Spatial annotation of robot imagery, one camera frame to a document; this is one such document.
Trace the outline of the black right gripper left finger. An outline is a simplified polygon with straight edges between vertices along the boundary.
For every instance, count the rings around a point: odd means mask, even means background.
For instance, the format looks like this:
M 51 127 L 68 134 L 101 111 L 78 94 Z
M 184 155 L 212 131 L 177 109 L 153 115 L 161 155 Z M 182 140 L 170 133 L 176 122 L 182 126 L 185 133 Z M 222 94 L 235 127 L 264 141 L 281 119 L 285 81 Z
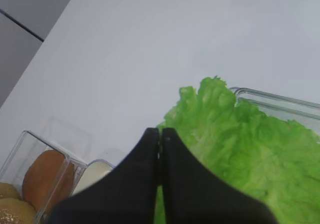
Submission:
M 153 223 L 159 131 L 148 128 L 104 178 L 56 205 L 47 223 Z

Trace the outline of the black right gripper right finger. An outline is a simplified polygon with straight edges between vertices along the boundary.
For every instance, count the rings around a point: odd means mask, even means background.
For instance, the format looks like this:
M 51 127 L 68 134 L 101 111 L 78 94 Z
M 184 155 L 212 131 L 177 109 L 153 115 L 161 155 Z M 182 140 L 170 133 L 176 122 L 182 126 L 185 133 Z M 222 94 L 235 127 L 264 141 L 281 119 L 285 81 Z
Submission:
M 262 202 L 204 167 L 173 128 L 162 131 L 162 189 L 167 223 L 277 223 Z

